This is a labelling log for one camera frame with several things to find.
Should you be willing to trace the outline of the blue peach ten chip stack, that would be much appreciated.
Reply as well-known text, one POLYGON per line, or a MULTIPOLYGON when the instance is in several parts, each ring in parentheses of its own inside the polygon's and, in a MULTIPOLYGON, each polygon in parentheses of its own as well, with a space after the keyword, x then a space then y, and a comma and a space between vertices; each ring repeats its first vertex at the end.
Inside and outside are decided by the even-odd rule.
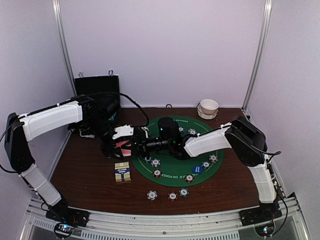
POLYGON ((146 196, 148 200, 154 201, 158 198, 158 193, 155 190, 150 190, 146 196))

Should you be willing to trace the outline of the blue small blind button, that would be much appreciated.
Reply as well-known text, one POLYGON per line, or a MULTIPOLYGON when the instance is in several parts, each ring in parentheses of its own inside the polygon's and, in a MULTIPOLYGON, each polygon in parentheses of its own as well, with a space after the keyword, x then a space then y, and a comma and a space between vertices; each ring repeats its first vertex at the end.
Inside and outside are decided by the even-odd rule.
POLYGON ((204 171, 203 167, 201 165, 194 165, 192 167, 192 172, 196 175, 201 174, 204 171))

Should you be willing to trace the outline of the hundred chips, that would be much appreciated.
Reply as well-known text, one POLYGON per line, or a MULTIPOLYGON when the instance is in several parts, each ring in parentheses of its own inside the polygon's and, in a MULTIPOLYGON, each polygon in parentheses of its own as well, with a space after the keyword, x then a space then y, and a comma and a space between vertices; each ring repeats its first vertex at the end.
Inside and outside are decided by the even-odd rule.
POLYGON ((162 171, 160 169, 155 169, 153 172, 152 172, 152 175, 155 177, 155 178, 160 178, 162 176, 162 171))
POLYGON ((195 177, 191 174, 187 174, 184 178, 184 180, 187 182, 187 183, 192 183, 194 180, 195 180, 195 177))

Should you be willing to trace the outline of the blue green fifty chip stack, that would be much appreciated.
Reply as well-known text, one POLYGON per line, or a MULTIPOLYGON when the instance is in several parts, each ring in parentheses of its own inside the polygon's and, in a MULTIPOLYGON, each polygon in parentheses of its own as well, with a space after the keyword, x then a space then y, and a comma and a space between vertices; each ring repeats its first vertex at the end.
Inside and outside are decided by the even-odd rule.
POLYGON ((179 195, 185 198, 189 195, 189 190, 187 188, 181 188, 179 190, 179 195))

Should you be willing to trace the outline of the brown hundred chip stack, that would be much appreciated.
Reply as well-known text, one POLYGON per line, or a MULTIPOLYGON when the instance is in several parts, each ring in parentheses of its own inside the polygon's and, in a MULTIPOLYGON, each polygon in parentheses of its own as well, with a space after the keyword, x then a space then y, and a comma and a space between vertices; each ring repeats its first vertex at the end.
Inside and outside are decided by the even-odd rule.
POLYGON ((178 195, 175 192, 170 192, 167 197, 170 201, 175 201, 178 199, 178 195))

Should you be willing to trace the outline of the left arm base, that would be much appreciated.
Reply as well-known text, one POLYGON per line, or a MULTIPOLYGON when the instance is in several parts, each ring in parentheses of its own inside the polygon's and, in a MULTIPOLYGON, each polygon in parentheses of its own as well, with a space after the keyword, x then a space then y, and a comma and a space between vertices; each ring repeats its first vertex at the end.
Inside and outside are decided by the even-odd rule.
POLYGON ((73 227, 86 227, 90 213, 85 210, 69 207, 64 209, 50 208, 47 210, 45 217, 57 222, 66 223, 73 227))

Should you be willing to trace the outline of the ten chips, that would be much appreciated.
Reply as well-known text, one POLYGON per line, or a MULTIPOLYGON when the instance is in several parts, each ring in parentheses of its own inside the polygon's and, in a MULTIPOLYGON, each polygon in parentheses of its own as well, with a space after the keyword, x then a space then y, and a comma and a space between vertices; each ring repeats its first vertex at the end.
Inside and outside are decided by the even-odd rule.
POLYGON ((189 133, 190 135, 196 135, 196 134, 197 134, 197 131, 196 131, 195 129, 193 129, 193 128, 190 128, 190 129, 188 130, 188 133, 189 133))
POLYGON ((159 159, 155 158, 150 162, 150 164, 152 167, 157 168, 161 165, 161 161, 159 159))
POLYGON ((215 164, 218 162, 218 157, 214 154, 211 154, 208 159, 212 164, 215 164))

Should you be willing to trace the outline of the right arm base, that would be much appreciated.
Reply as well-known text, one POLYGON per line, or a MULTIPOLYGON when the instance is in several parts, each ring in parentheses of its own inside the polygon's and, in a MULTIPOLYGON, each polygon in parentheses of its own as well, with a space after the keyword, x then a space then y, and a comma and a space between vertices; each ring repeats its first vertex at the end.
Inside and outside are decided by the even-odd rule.
POLYGON ((241 210, 239 212, 239 217, 242 226, 257 225, 264 222, 271 222, 276 218, 282 216, 282 211, 278 208, 263 208, 261 206, 241 210))

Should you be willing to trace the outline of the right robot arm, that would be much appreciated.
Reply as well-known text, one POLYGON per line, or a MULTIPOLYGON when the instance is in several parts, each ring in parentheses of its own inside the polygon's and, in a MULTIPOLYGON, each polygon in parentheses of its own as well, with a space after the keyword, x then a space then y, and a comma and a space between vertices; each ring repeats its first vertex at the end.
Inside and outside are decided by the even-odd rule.
POLYGON ((206 133, 182 135, 178 121, 172 117, 161 117, 157 122, 158 136, 152 137, 143 127, 135 127, 129 140, 133 155, 150 159, 153 152, 167 151, 179 161, 224 149, 233 149, 240 162, 250 170, 258 190, 259 206, 256 216, 268 220, 275 212, 276 190, 267 163, 265 135, 243 116, 206 133))

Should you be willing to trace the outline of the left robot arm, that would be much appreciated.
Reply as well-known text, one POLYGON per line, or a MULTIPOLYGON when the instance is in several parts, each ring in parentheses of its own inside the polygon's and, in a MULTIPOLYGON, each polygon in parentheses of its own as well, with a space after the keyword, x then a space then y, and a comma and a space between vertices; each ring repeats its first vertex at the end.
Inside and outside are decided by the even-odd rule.
POLYGON ((107 93, 99 100, 90 95, 78 95, 33 112, 9 114, 6 130, 0 137, 4 140, 4 149, 11 166, 9 173, 19 175, 30 184, 61 222, 69 221, 72 211, 68 202, 36 165, 29 142, 67 125, 77 129, 89 128, 101 140, 111 140, 113 129, 110 118, 119 109, 118 98, 107 93))

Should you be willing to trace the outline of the red-backed card deck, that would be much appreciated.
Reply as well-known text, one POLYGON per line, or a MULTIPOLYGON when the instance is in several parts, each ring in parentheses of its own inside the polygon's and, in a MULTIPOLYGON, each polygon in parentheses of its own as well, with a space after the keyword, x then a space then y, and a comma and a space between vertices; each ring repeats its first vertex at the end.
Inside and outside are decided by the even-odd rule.
POLYGON ((117 142, 115 149, 119 152, 119 156, 130 157, 132 155, 132 147, 129 140, 117 142))

